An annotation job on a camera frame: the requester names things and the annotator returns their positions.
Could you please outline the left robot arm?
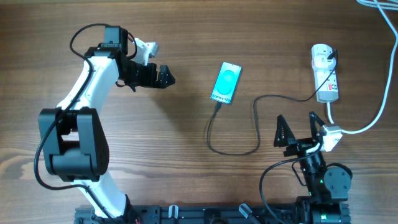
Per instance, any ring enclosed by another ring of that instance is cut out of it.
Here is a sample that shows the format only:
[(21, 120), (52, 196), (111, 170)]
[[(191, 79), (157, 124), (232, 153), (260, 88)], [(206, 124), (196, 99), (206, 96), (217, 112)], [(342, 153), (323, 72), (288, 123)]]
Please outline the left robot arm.
[(175, 84), (168, 66), (149, 62), (158, 51), (156, 42), (144, 42), (120, 26), (104, 24), (102, 42), (84, 54), (74, 51), (83, 59), (83, 70), (69, 94), (39, 114), (36, 181), (53, 191), (79, 188), (93, 207), (78, 216), (78, 223), (141, 221), (108, 172), (109, 146), (99, 114), (113, 85), (135, 90)]

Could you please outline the teal screen smartphone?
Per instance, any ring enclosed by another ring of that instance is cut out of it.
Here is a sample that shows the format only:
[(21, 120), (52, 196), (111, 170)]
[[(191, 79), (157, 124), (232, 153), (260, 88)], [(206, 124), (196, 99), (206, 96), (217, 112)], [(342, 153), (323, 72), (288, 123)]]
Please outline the teal screen smartphone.
[(241, 72), (240, 65), (223, 62), (211, 93), (211, 99), (227, 105), (231, 104)]

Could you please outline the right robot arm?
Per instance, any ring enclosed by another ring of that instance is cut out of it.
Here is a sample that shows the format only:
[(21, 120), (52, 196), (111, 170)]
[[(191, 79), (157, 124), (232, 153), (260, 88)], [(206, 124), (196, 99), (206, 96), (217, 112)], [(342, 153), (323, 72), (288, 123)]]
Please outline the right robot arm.
[(309, 114), (311, 136), (297, 139), (283, 115), (277, 117), (274, 146), (285, 147), (284, 156), (295, 156), (308, 190), (297, 197), (295, 223), (349, 223), (348, 191), (352, 171), (340, 163), (327, 164), (323, 152), (330, 152), (342, 138), (339, 126), (325, 124), (314, 112)]

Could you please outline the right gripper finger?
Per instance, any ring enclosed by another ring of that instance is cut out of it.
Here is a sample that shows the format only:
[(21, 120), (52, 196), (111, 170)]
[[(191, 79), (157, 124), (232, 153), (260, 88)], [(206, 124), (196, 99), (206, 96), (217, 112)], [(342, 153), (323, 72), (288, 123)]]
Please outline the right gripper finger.
[(296, 138), (282, 114), (277, 117), (274, 147), (287, 147), (296, 143)]
[(323, 127), (323, 125), (325, 125), (325, 122), (319, 118), (319, 116), (311, 111), (309, 112), (309, 120), (310, 120), (310, 130), (311, 130), (311, 136), (313, 140), (317, 140), (318, 139), (318, 128), (319, 127)]

